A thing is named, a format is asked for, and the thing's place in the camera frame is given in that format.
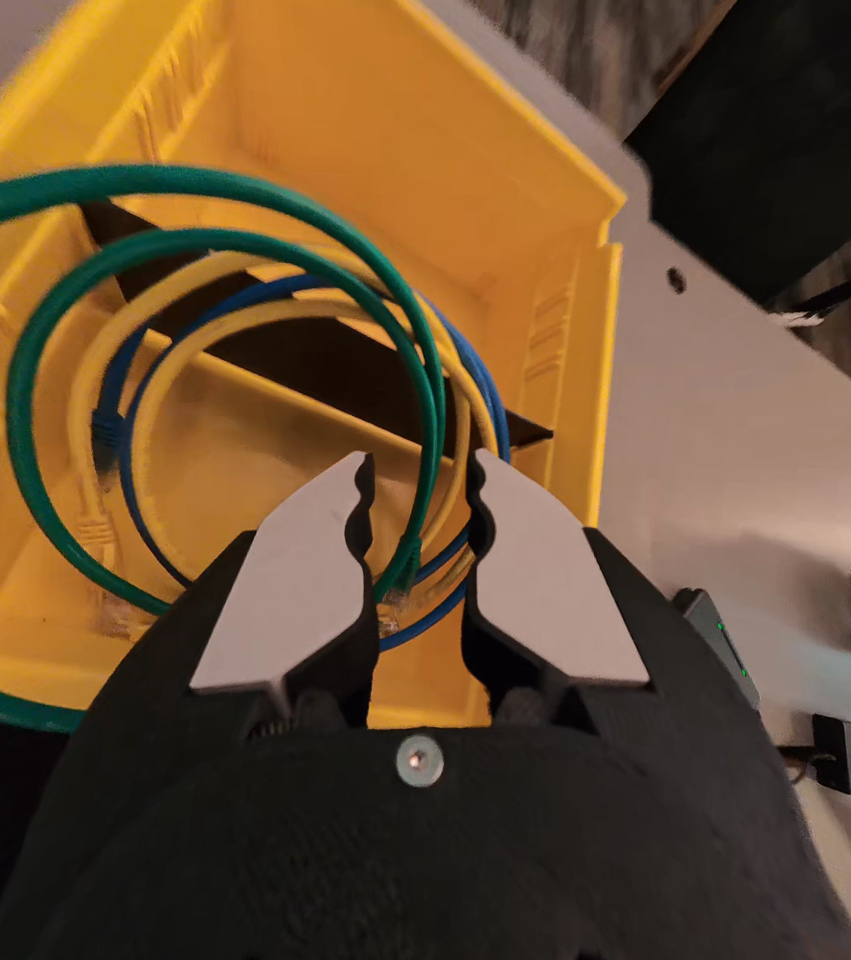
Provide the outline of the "yellow plastic bin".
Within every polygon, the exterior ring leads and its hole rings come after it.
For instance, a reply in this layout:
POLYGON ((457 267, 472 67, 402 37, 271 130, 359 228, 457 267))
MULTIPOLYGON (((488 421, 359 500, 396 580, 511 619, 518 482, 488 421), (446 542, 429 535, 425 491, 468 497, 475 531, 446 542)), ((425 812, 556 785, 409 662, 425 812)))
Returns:
MULTIPOLYGON (((448 318, 510 411, 516 468, 597 526, 625 196, 418 2, 84 2, 0 95, 0 182, 122 162, 210 167, 349 222, 448 318)), ((62 558, 14 479, 6 379, 48 290, 96 249, 73 205, 0 225, 0 691, 83 710, 153 617, 62 558)), ((147 516, 203 569, 356 450, 369 562, 407 521, 418 442, 209 354, 149 412, 147 516)))

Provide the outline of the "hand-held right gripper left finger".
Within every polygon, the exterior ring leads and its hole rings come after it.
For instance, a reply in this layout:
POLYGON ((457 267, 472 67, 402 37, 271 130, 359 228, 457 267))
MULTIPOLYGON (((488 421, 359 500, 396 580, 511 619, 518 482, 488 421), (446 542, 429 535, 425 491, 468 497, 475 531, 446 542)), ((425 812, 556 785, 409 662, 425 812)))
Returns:
POLYGON ((369 694, 380 656, 366 554, 374 455, 354 451, 259 525, 192 674, 195 694, 369 694))

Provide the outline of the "black network switch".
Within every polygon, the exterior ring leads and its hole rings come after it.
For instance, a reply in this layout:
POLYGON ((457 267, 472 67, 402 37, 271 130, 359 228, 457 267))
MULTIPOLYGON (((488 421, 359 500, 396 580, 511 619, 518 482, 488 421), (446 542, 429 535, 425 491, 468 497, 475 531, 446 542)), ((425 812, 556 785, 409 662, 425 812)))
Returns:
POLYGON ((702 588, 679 589, 672 598, 673 606, 707 642, 707 645, 735 680, 742 696, 758 713, 760 694, 732 640, 725 618, 713 598, 702 588))

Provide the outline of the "dark cabinet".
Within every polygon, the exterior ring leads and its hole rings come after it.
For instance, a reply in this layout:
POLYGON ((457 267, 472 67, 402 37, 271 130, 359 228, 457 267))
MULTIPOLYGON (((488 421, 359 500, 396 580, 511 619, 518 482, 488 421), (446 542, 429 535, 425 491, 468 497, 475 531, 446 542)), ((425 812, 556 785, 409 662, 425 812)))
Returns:
POLYGON ((626 144, 652 220, 772 301, 851 240, 851 1, 735 2, 626 144))

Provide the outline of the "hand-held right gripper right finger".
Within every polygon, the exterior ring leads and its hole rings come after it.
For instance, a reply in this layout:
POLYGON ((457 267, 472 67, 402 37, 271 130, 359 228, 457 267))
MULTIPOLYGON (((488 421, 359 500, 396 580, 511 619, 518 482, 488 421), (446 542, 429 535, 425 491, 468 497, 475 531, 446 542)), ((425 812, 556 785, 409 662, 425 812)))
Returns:
POLYGON ((585 527, 489 450, 467 465, 463 661, 484 687, 645 687, 648 668, 585 527))

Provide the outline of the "black bin divider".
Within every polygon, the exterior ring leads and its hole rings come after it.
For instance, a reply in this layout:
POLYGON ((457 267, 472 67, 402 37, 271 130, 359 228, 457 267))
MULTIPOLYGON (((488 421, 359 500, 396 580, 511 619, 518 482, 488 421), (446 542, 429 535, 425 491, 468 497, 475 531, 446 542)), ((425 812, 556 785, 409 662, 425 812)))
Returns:
MULTIPOLYGON (((80 205, 86 229, 100 248, 157 225, 111 200, 80 205)), ((201 254, 161 258, 125 270, 117 282, 131 302, 139 294, 201 254)), ((251 288, 251 273, 230 274, 189 294, 158 314, 149 329, 169 338, 228 297, 251 288)), ((211 356, 347 413, 360 421, 420 443, 421 422, 410 377, 395 350, 334 318, 302 318, 257 327, 217 342, 211 356)), ((553 432, 506 411, 510 447, 522 449, 551 439, 553 432)))

